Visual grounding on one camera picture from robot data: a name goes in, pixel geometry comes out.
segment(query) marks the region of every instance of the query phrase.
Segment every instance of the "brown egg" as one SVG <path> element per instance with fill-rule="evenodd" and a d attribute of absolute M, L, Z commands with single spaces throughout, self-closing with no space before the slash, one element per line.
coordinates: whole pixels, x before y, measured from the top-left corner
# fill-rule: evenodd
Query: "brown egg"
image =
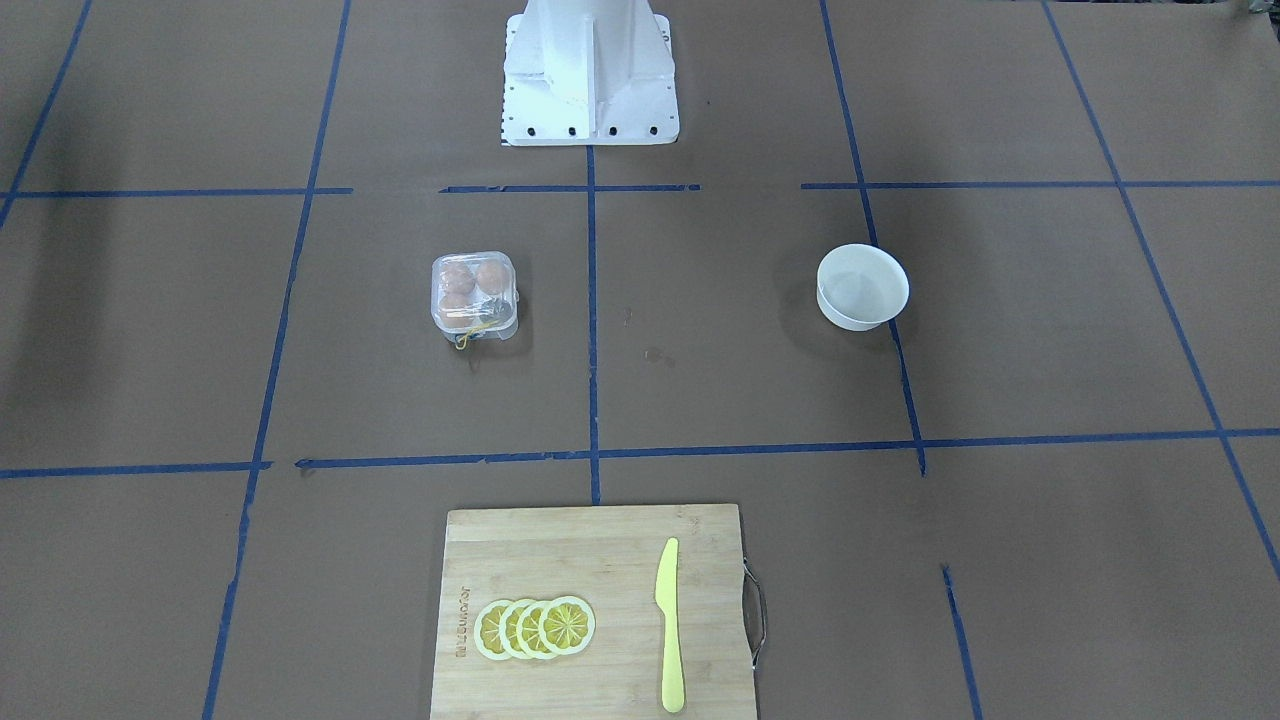
<path fill-rule="evenodd" d="M 449 263 L 440 268 L 440 292 L 471 295 L 476 287 L 476 277 L 471 274 L 471 268 L 462 263 Z"/>
<path fill-rule="evenodd" d="M 440 299 L 440 322 L 444 327 L 461 331 L 475 324 L 475 316 L 463 310 L 471 305 L 471 299 L 460 292 L 451 292 Z"/>
<path fill-rule="evenodd" d="M 476 268 L 476 284 L 485 295 L 502 295 L 511 286 L 511 270 L 500 260 L 485 260 Z"/>

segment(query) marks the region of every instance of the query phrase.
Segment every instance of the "yellow knife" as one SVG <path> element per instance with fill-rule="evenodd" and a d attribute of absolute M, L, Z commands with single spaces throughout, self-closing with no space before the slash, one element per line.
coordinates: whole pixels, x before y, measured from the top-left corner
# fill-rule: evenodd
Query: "yellow knife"
<path fill-rule="evenodd" d="M 685 670 L 680 662 L 680 625 L 676 621 L 676 561 L 680 541 L 667 538 L 658 561 L 658 582 L 653 588 L 653 601 L 666 618 L 662 643 L 662 706 L 667 712 L 680 712 L 685 707 Z"/>

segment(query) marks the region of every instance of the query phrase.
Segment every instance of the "yellow lemon slice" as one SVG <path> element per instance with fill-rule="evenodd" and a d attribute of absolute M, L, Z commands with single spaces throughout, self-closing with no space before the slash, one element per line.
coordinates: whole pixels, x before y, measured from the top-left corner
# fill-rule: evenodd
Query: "yellow lemon slice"
<path fill-rule="evenodd" d="M 543 619 L 543 611 L 547 610 L 547 602 L 532 602 L 527 607 L 520 611 L 520 618 L 516 620 L 516 641 L 530 657 L 538 660 L 550 660 L 559 655 L 553 650 L 543 644 L 543 639 L 538 633 L 538 624 Z"/>
<path fill-rule="evenodd" d="M 585 600 L 567 594 L 547 602 L 538 638 L 557 655 L 582 652 L 595 635 L 595 612 Z"/>
<path fill-rule="evenodd" d="M 536 601 L 527 597 L 517 600 L 508 605 L 498 619 L 498 624 L 502 625 L 502 635 L 498 637 L 498 642 L 502 643 L 502 650 L 507 651 L 516 660 L 529 660 L 531 657 L 527 652 L 520 650 L 520 628 L 517 623 L 520 621 L 520 614 L 534 602 Z"/>
<path fill-rule="evenodd" d="M 474 632 L 476 650 L 489 660 L 511 659 L 511 653 L 502 648 L 502 612 L 509 606 L 509 600 L 495 600 L 486 605 L 476 618 Z"/>

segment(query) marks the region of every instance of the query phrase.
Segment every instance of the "blue tape line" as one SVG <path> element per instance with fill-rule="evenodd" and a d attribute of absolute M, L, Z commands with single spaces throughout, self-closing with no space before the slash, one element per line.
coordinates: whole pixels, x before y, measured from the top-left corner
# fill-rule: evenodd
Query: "blue tape line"
<path fill-rule="evenodd" d="M 294 462 L 301 469 L 326 468 L 398 468 L 415 465 L 475 465 L 481 462 L 539 462 L 544 460 L 586 460 L 589 450 L 558 450 L 550 452 L 497 452 L 490 455 L 420 455 L 406 457 L 338 457 L 332 460 L 302 459 Z"/>
<path fill-rule="evenodd" d="M 1155 433 L 1091 433 L 1076 436 L 1009 436 L 979 438 L 927 439 L 928 447 L 1001 447 L 1028 445 L 1092 445 L 1106 442 L 1162 442 L 1175 439 L 1213 439 L 1217 430 L 1170 430 Z"/>
<path fill-rule="evenodd" d="M 712 445 L 701 447 L 628 447 L 602 450 L 600 457 L 680 457 L 709 455 L 786 455 L 794 452 L 863 452 L 872 450 L 911 450 L 915 441 L 886 439 L 869 442 L 810 442 L 790 445 Z"/>
<path fill-rule="evenodd" d="M 1165 304 L 1165 311 L 1169 314 L 1170 322 L 1174 324 L 1174 332 L 1178 334 L 1178 342 L 1183 346 L 1183 354 L 1187 356 L 1187 363 L 1190 365 L 1192 375 L 1194 375 L 1196 384 L 1199 387 L 1201 397 L 1204 400 L 1204 407 L 1208 410 L 1210 418 L 1213 421 L 1213 428 L 1221 433 L 1222 420 L 1219 418 L 1217 409 L 1213 405 L 1213 398 L 1208 392 L 1208 386 L 1204 383 L 1204 377 L 1201 374 L 1199 363 L 1196 361 L 1196 354 L 1192 352 L 1190 342 L 1187 340 L 1187 333 L 1183 332 L 1183 324 L 1178 319 L 1178 311 L 1174 309 L 1174 301 L 1169 296 L 1169 290 L 1165 287 L 1165 279 L 1160 274 L 1160 268 L 1156 266 L 1156 258 L 1151 251 L 1151 245 L 1147 242 L 1147 233 L 1143 232 L 1142 223 L 1138 222 L 1138 213 L 1134 210 L 1133 201 L 1129 199 L 1129 192 L 1125 190 L 1124 183 L 1120 179 L 1120 170 L 1111 154 L 1111 146 L 1107 143 L 1107 138 L 1102 135 L 1102 124 L 1098 122 L 1098 117 L 1093 111 L 1093 104 L 1089 102 L 1089 96 L 1084 91 L 1084 83 L 1080 81 L 1080 74 L 1075 69 L 1071 54 L 1066 49 L 1066 41 L 1062 38 L 1062 32 L 1059 29 L 1057 22 L 1053 19 L 1053 12 L 1050 9 L 1046 0 L 1041 0 L 1041 8 L 1044 10 L 1044 17 L 1048 19 L 1050 28 L 1053 31 L 1053 38 L 1057 41 L 1057 47 L 1062 54 L 1062 59 L 1066 61 L 1066 69 L 1071 74 L 1071 82 L 1075 83 L 1075 90 L 1080 96 L 1080 101 L 1084 104 L 1084 111 L 1088 114 L 1089 123 L 1093 126 L 1093 133 L 1097 136 L 1098 145 L 1102 147 L 1102 156 L 1107 161 L 1107 168 L 1111 169 L 1111 177 L 1115 181 L 1114 184 L 1120 191 L 1120 199 L 1124 201 L 1125 211 L 1129 214 L 1129 223 L 1133 225 L 1134 234 L 1138 236 L 1138 243 L 1142 246 L 1142 254 L 1147 260 L 1147 268 L 1151 270 L 1151 275 L 1156 281 L 1156 288 L 1160 291 L 1160 299 Z"/>
<path fill-rule="evenodd" d="M 1235 475 L 1235 484 L 1240 488 L 1240 496 L 1244 497 L 1244 506 L 1249 509 L 1253 528 L 1258 532 L 1258 538 L 1262 539 L 1262 550 L 1267 553 L 1267 560 L 1271 561 L 1271 571 L 1275 573 L 1276 580 L 1280 580 L 1280 556 L 1276 555 L 1276 546 L 1271 542 L 1271 533 L 1267 532 L 1267 524 L 1262 520 L 1258 503 L 1253 500 L 1253 491 L 1249 489 L 1249 483 L 1244 479 L 1244 470 L 1240 469 L 1240 462 L 1235 459 L 1235 450 L 1231 448 L 1231 442 L 1226 439 L 1226 433 L 1222 433 L 1222 437 L 1219 439 L 1222 442 L 1222 452 L 1226 454 L 1226 461 L 1231 465 L 1231 474 Z"/>
<path fill-rule="evenodd" d="M 1280 428 L 1239 428 L 1226 430 L 1231 437 L 1280 437 Z M 1169 430 L 1152 433 L 1093 433 L 1076 436 L 1006 436 L 975 438 L 938 438 L 922 441 L 927 447 L 1018 447 L 1036 445 L 1089 445 L 1107 442 L 1167 442 L 1183 439 L 1213 439 L 1216 430 Z M 881 450 L 913 450 L 915 439 L 864 441 L 864 442 L 810 442 L 781 445 L 712 445 L 687 447 L 623 447 L 598 450 L 605 460 L 627 457 L 676 457 L 716 455 L 783 455 L 801 452 L 865 452 Z M 403 457 L 339 457 L 303 459 L 297 468 L 387 468 L 401 465 L 466 465 L 472 462 L 534 462 L 543 460 L 588 460 L 590 450 L 557 450 L 548 452 L 499 452 L 475 455 L 419 455 Z"/>
<path fill-rule="evenodd" d="M 79 18 L 76 20 L 76 29 L 72 31 L 72 41 L 67 46 L 67 53 L 63 55 L 63 64 L 58 67 L 58 76 L 54 77 L 54 86 L 49 88 L 49 96 L 45 97 L 45 106 L 40 109 L 40 115 L 36 118 L 36 127 L 31 131 L 31 137 L 27 140 L 27 149 L 22 152 L 22 161 L 18 163 L 18 172 L 13 174 L 13 182 L 9 183 L 9 192 L 5 195 L 4 205 L 0 205 L 0 228 L 4 227 L 5 220 L 9 219 L 9 211 L 13 209 L 13 202 L 18 199 L 18 190 L 22 187 L 22 178 L 27 174 L 27 167 L 31 165 L 31 158 L 36 154 L 36 143 L 40 142 L 40 135 L 45 132 L 45 123 L 49 122 L 49 114 L 54 109 L 54 100 L 58 100 L 58 91 L 63 87 L 63 81 L 67 79 L 67 69 L 72 65 L 72 56 L 76 55 L 76 47 L 79 46 L 81 33 L 84 31 L 84 22 L 88 20 L 88 10 L 93 6 L 93 0 L 84 0 L 84 5 L 81 6 Z"/>
<path fill-rule="evenodd" d="M 1280 181 L 948 181 L 805 182 L 800 190 L 1034 190 L 1080 187 L 1280 187 Z"/>
<path fill-rule="evenodd" d="M 978 697 L 978 679 L 973 674 L 973 659 L 969 656 L 969 638 L 964 632 L 964 620 L 960 618 L 960 607 L 956 605 L 955 585 L 951 582 L 951 566 L 942 566 L 942 582 L 947 587 L 947 605 L 951 606 L 951 625 L 956 630 L 956 644 L 960 646 L 960 664 L 964 666 L 964 682 L 969 687 L 969 706 L 973 708 L 973 720 L 982 720 L 982 698 Z"/>
<path fill-rule="evenodd" d="M 849 151 L 854 160 L 854 174 L 858 177 L 858 193 L 863 201 L 863 217 L 867 220 L 867 241 L 873 247 L 879 247 L 876 218 L 872 214 L 872 196 L 867 191 L 867 176 L 863 173 L 863 155 L 858 150 L 858 133 L 854 131 L 854 114 L 849 109 L 849 96 L 845 94 L 845 76 L 840 69 L 840 55 L 836 53 L 836 36 L 831 29 L 831 13 L 827 10 L 827 0 L 818 0 L 818 5 L 822 9 L 822 26 L 827 33 L 827 53 L 831 55 L 831 69 L 836 76 L 840 110 L 845 115 L 845 133 L 849 136 Z M 902 351 L 902 337 L 897 332 L 897 323 L 891 320 L 888 327 L 893 337 L 893 347 L 897 350 L 897 364 L 902 375 L 902 402 L 906 405 L 906 416 L 911 424 L 911 437 L 915 438 L 915 454 L 920 464 L 920 475 L 923 477 L 928 471 L 928 461 L 924 456 L 924 443 L 920 442 L 920 421 L 915 411 L 915 397 L 911 393 L 911 379 L 906 373 L 906 354 Z"/>
<path fill-rule="evenodd" d="M 500 192 L 698 192 L 700 184 L 451 184 L 442 195 Z"/>
<path fill-rule="evenodd" d="M 298 277 L 298 260 L 302 256 L 302 245 L 306 241 L 307 224 L 311 217 L 311 204 L 315 197 L 316 178 L 320 176 L 320 158 L 324 154 L 324 140 L 329 129 L 329 111 L 333 108 L 333 95 L 338 86 L 338 68 L 342 65 L 342 49 L 347 38 L 347 23 L 351 19 L 351 0 L 343 0 L 342 20 L 338 24 L 338 40 L 333 51 L 333 64 L 329 68 L 329 83 L 325 88 L 324 106 L 320 111 L 320 127 L 316 131 L 315 149 L 311 152 L 311 172 L 307 176 L 307 192 L 302 201 L 302 215 L 298 219 L 298 232 L 293 240 L 293 256 L 289 260 L 289 278 L 284 286 L 284 300 L 280 304 L 280 320 L 275 329 L 275 348 L 271 352 L 271 369 L 266 377 L 266 392 L 262 396 L 262 413 L 259 418 L 257 438 L 253 443 L 255 464 L 262 460 L 266 447 L 266 430 L 271 421 L 271 402 L 275 398 L 275 383 L 280 374 L 280 357 L 284 355 L 284 337 L 289 327 L 289 301 L 293 296 L 293 283 Z M 230 635 L 232 615 L 236 610 L 236 592 L 239 588 L 241 570 L 244 564 L 244 546 L 248 542 L 250 509 L 253 506 L 253 496 L 257 492 L 257 479 L 260 470 L 255 466 L 250 470 L 248 480 L 244 486 L 244 503 L 241 506 L 239 533 L 236 542 L 236 571 L 230 583 L 227 584 L 227 594 L 223 598 L 223 614 L 218 624 L 218 643 L 214 647 L 214 661 L 209 671 L 209 689 L 205 693 L 205 708 L 202 720 L 212 720 L 214 706 L 218 701 L 218 685 L 221 682 L 223 660 L 227 656 L 227 639 Z"/>
<path fill-rule="evenodd" d="M 586 192 L 585 184 L 451 184 L 442 195 L 485 192 Z"/>
<path fill-rule="evenodd" d="M 588 307 L 588 380 L 591 434 L 591 505 L 600 505 L 600 398 L 596 382 L 596 283 L 595 283 L 595 147 L 586 146 L 586 307 Z"/>
<path fill-rule="evenodd" d="M 1033 190 L 1115 187 L 1111 181 L 806 182 L 800 190 Z"/>
<path fill-rule="evenodd" d="M 315 195 L 351 195 L 351 187 L 317 187 Z M 211 187 L 183 190 L 41 190 L 19 192 L 19 200 L 63 200 L 100 197 L 256 197 L 262 195 L 306 195 L 305 187 Z"/>
<path fill-rule="evenodd" d="M 1244 428 L 1224 430 L 1226 437 L 1280 437 L 1280 428 Z"/>
<path fill-rule="evenodd" d="M 1275 181 L 1123 181 L 1125 187 L 1280 187 Z"/>
<path fill-rule="evenodd" d="M 924 437 L 920 434 L 920 419 L 915 414 L 915 395 L 911 392 L 911 375 L 906 372 L 906 354 L 902 351 L 902 336 L 897 332 L 897 320 L 888 322 L 890 337 L 897 348 L 897 369 L 902 378 L 902 401 L 906 402 L 906 419 L 911 424 L 911 439 L 915 442 L 915 461 L 920 465 L 920 477 L 928 474 L 929 461 L 924 456 Z"/>
<path fill-rule="evenodd" d="M 1266 523 L 1262 520 L 1257 503 L 1253 501 L 1253 492 L 1249 491 L 1249 483 L 1245 480 L 1244 473 L 1240 470 L 1240 465 L 1235 459 L 1235 451 L 1231 448 L 1231 442 L 1229 439 L 1230 436 L 1222 427 L 1222 419 L 1219 416 L 1217 407 L 1213 405 L 1213 397 L 1208 392 L 1208 384 L 1204 382 L 1204 375 L 1201 373 L 1199 363 L 1196 361 L 1196 354 L 1192 351 L 1190 341 L 1188 341 L 1187 333 L 1183 331 L 1183 323 L 1178 319 L 1178 311 L 1174 309 L 1174 301 L 1169 295 L 1169 290 L 1165 287 L 1165 279 L 1160 274 L 1160 268 L 1156 265 L 1156 256 L 1151 250 L 1151 243 L 1147 242 L 1147 233 L 1142 229 L 1142 223 L 1138 220 L 1138 213 L 1134 210 L 1133 201 L 1129 199 L 1129 191 L 1125 188 L 1125 184 L 1120 178 L 1120 169 L 1116 167 L 1115 158 L 1111 154 L 1111 147 L 1107 145 L 1107 140 L 1102 135 L 1102 124 L 1098 122 L 1098 117 L 1093 111 L 1093 104 L 1089 102 L 1089 96 L 1084 91 L 1084 83 L 1080 81 L 1080 74 L 1075 69 L 1071 54 L 1066 49 L 1066 41 L 1062 37 L 1061 29 L 1057 27 L 1057 20 L 1053 18 L 1053 10 L 1050 9 L 1046 0 L 1041 0 L 1041 8 L 1044 10 L 1044 17 L 1048 19 L 1050 28 L 1053 31 L 1053 38 L 1057 41 L 1057 47 L 1062 53 L 1062 59 L 1066 61 L 1066 69 L 1071 73 L 1071 81 L 1075 83 L 1075 90 L 1079 92 L 1080 101 L 1084 104 L 1084 110 L 1089 115 L 1089 122 L 1093 124 L 1093 132 L 1098 136 L 1098 145 L 1102 147 L 1102 155 L 1106 158 L 1107 167 L 1111 169 L 1111 177 L 1115 178 L 1116 190 L 1120 191 L 1120 199 L 1124 201 L 1125 211 L 1129 214 L 1129 222 L 1133 224 L 1133 231 L 1138 236 L 1138 243 L 1142 246 L 1142 254 L 1147 259 L 1147 266 L 1151 269 L 1151 277 L 1156 281 L 1156 290 L 1160 291 L 1160 299 L 1165 304 L 1165 310 L 1169 313 L 1169 320 L 1174 325 L 1178 342 L 1183 346 L 1183 354 L 1187 356 L 1187 364 L 1190 365 L 1192 375 L 1196 378 L 1196 386 L 1199 388 L 1201 397 L 1204 400 L 1204 409 L 1208 410 L 1210 419 L 1213 421 L 1213 429 L 1217 430 L 1217 436 L 1222 443 L 1222 451 L 1226 454 L 1228 462 L 1231 465 L 1231 471 L 1235 474 L 1235 482 L 1240 488 L 1240 495 L 1244 497 L 1244 503 L 1249 510 L 1249 516 L 1253 519 L 1253 527 L 1258 533 L 1258 538 L 1262 541 L 1262 547 L 1266 550 L 1267 559 L 1271 561 L 1271 570 L 1275 573 L 1276 579 L 1280 580 L 1280 559 L 1276 557 L 1276 548 L 1275 543 L 1271 542 L 1271 533 L 1267 532 Z"/>
<path fill-rule="evenodd" d="M 261 462 L 186 462 L 174 465 L 101 465 L 93 468 L 29 468 L 0 470 L 0 480 L 19 478 L 87 478 L 101 475 L 170 475 L 183 473 L 243 473 L 253 468 L 270 468 Z"/>
<path fill-rule="evenodd" d="M 598 184 L 596 192 L 698 192 L 700 184 Z"/>
<path fill-rule="evenodd" d="M 863 154 L 858 150 L 858 135 L 854 132 L 854 114 L 849 109 L 849 97 L 845 94 L 845 74 L 840 69 L 840 55 L 836 54 L 836 36 L 831 31 L 831 13 L 827 12 L 827 0 L 818 0 L 822 8 L 822 26 L 827 32 L 827 53 L 831 55 L 831 69 L 836 74 L 836 92 L 840 96 L 840 109 L 845 115 L 845 133 L 849 136 L 849 152 L 854 159 L 854 174 L 858 177 L 858 191 L 863 197 L 863 214 L 867 218 L 867 234 L 870 243 L 879 247 L 879 238 L 876 237 L 876 220 L 872 218 L 872 201 L 867 193 L 867 176 L 863 173 Z"/>

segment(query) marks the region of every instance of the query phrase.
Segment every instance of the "bamboo cutting board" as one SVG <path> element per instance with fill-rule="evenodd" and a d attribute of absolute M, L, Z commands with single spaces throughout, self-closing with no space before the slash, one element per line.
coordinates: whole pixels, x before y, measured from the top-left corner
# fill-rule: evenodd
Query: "bamboo cutting board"
<path fill-rule="evenodd" d="M 736 505 L 454 510 L 440 580 L 433 720 L 672 717 L 662 708 L 658 560 L 680 538 L 680 717 L 755 720 L 742 628 L 742 537 Z M 493 661 L 475 623 L 494 600 L 576 594 L 595 611 L 582 652 Z"/>

